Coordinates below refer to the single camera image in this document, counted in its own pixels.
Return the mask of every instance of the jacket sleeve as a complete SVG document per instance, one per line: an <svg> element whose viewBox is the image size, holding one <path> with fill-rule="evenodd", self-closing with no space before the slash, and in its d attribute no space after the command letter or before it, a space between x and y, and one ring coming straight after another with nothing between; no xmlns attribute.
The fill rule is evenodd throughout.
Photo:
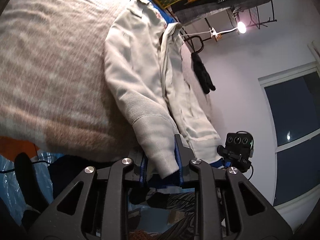
<svg viewBox="0 0 320 240"><path fill-rule="evenodd" d="M130 35L121 21L111 26L105 40L105 78L146 156L164 178L179 169L174 157L174 135L179 132L168 111L132 69Z"/></svg>

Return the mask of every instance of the black camera device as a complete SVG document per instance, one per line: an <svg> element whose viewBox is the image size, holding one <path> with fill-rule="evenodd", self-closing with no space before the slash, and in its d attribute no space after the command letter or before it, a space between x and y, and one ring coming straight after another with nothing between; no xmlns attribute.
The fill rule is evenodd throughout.
<svg viewBox="0 0 320 240"><path fill-rule="evenodd" d="M217 152L223 157L225 167L233 166L244 173L251 166L249 158L253 156L253 137L245 131L228 133L226 147L219 145Z"/></svg>

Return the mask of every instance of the camera lens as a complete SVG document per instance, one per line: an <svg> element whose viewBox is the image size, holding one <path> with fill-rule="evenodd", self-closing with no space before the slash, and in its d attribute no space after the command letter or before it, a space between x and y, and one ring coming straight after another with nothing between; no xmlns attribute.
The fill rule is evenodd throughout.
<svg viewBox="0 0 320 240"><path fill-rule="evenodd" d="M236 137L236 138L235 138L235 143L236 143L236 144L239 144L240 142L241 142L240 137Z"/></svg>

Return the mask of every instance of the silver screw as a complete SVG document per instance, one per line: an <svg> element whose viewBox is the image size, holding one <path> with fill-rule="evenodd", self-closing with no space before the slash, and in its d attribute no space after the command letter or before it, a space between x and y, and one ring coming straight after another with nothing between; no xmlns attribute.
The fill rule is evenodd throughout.
<svg viewBox="0 0 320 240"><path fill-rule="evenodd" d="M85 173L93 173L94 172L94 167L92 167L92 166L86 167L84 169L84 172Z"/></svg>
<svg viewBox="0 0 320 240"><path fill-rule="evenodd" d="M122 159L122 163L125 164L125 165L128 165L132 162L132 160L130 158L124 158Z"/></svg>
<svg viewBox="0 0 320 240"><path fill-rule="evenodd" d="M228 171L231 174L237 174L238 173L238 169L236 167L229 167Z"/></svg>
<svg viewBox="0 0 320 240"><path fill-rule="evenodd" d="M194 158L194 159L191 160L191 162L192 162L193 164L200 164L200 163L201 163L201 159L199 159L199 158Z"/></svg>

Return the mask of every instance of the window pane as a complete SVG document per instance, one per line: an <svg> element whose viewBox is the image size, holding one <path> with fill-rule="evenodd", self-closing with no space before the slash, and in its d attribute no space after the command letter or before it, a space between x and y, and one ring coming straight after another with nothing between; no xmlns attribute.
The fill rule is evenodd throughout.
<svg viewBox="0 0 320 240"><path fill-rule="evenodd" d="M320 128L320 78L317 72L265 88L278 146Z"/></svg>
<svg viewBox="0 0 320 240"><path fill-rule="evenodd" d="M320 183L320 134L277 153L274 206L292 200Z"/></svg>

